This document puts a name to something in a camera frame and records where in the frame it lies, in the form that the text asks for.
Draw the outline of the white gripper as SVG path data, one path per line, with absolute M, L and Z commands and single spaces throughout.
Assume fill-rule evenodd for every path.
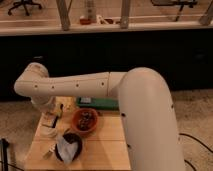
M 57 135 L 56 124 L 59 118 L 62 117 L 63 108 L 60 106 L 52 112 L 46 112 L 42 116 L 40 135 L 43 137 L 54 137 Z

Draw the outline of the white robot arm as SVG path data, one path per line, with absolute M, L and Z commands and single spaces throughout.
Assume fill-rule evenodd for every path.
M 186 171 L 171 93 L 153 69 L 51 77 L 44 65 L 32 62 L 14 90 L 42 111 L 51 109 L 57 96 L 116 99 L 131 170 Z

